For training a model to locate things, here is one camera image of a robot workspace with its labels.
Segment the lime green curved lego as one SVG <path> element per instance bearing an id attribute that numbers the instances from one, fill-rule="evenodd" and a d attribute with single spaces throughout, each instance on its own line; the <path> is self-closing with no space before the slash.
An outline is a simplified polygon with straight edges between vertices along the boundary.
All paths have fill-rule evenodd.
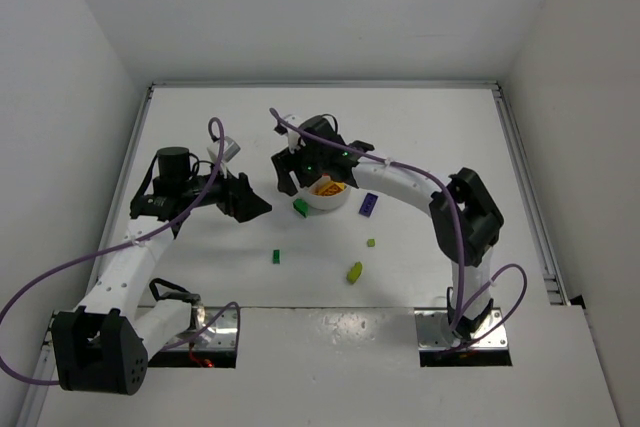
<path id="1" fill-rule="evenodd" d="M 362 275 L 362 271 L 363 264 L 361 262 L 355 262 L 346 274 L 346 281 L 351 285 L 355 284 Z"/>

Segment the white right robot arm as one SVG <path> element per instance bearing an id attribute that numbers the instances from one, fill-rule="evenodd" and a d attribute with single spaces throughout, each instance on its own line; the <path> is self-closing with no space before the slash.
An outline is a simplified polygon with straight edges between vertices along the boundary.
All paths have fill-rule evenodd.
<path id="1" fill-rule="evenodd" d="M 425 213 L 437 245 L 452 263 L 447 319 L 452 334 L 468 341 L 490 315 L 489 257 L 504 217 L 480 176 L 462 168 L 443 182 L 434 174 L 376 153 L 363 141 L 346 143 L 324 115 L 305 121 L 271 115 L 287 145 L 272 157 L 277 188 L 289 196 L 321 178 L 392 197 Z"/>

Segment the dark green lego wedge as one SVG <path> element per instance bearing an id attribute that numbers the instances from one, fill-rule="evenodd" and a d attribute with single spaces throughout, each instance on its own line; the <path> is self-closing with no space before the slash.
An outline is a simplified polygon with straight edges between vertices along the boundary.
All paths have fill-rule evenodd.
<path id="1" fill-rule="evenodd" d="M 303 199 L 296 199 L 292 203 L 293 208 L 302 217 L 307 218 L 309 215 L 309 205 Z"/>

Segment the yellow lego plate brick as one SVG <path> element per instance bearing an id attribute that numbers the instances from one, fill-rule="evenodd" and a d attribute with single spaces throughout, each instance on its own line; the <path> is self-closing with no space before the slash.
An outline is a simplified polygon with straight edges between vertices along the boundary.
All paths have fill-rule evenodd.
<path id="1" fill-rule="evenodd" d="M 333 196 L 337 196 L 340 195 L 342 192 L 345 191 L 346 186 L 344 183 L 339 183 L 339 182 L 334 182 L 334 181 L 329 181 L 327 183 L 331 184 L 331 188 L 330 188 L 330 195 L 329 196 L 322 196 L 322 197 L 333 197 Z"/>

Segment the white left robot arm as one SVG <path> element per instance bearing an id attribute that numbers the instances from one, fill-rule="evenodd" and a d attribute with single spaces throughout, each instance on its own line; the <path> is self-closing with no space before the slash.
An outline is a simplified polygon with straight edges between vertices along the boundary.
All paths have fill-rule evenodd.
<path id="1" fill-rule="evenodd" d="M 185 289 L 162 294 L 151 310 L 137 313 L 191 204 L 214 205 L 239 223 L 271 211 L 246 174 L 198 175 L 191 160 L 186 147 L 157 151 L 130 203 L 123 249 L 74 310 L 55 316 L 51 336 L 62 389 L 133 395 L 149 361 L 170 340 L 196 327 L 194 311 L 201 298 Z"/>

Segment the blue lego brick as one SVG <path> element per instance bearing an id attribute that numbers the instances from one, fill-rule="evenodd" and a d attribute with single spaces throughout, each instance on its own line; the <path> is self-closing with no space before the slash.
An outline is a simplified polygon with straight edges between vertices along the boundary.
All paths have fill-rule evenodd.
<path id="1" fill-rule="evenodd" d="M 375 209 L 378 199 L 379 197 L 376 194 L 368 192 L 362 201 L 358 213 L 361 216 L 369 218 Z"/>

